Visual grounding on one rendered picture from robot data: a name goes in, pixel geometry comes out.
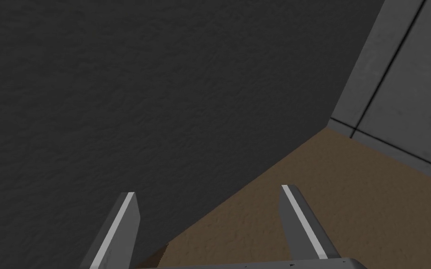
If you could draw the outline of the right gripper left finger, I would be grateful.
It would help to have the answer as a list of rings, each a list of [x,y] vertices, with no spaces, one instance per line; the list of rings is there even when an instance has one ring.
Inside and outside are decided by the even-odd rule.
[[[79,269],[129,269],[140,224],[134,192],[122,192]]]

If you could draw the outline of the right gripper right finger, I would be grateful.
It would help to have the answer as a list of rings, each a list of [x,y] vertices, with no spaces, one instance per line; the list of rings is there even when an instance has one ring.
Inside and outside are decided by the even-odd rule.
[[[341,257],[295,185],[283,184],[280,187],[279,216],[293,260]]]

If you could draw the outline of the grey panelled door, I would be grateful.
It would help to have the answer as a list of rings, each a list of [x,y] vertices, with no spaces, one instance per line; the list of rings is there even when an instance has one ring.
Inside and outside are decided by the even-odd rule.
[[[431,177],[431,0],[385,0],[328,127]]]

